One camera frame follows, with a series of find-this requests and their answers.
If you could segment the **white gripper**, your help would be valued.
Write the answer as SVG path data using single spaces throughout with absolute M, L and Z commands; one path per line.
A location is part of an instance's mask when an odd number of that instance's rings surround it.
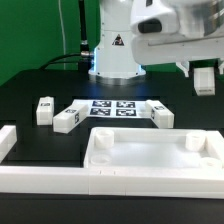
M 179 34 L 140 34 L 131 41 L 134 60 L 141 65 L 176 63 L 189 77 L 188 61 L 220 58 L 218 69 L 224 74 L 224 31 L 203 38 L 185 38 Z

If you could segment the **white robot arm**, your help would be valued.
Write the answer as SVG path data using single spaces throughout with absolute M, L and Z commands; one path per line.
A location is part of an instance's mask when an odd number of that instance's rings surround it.
M 224 58 L 224 0 L 99 0 L 94 78 L 131 79 L 144 65 Z

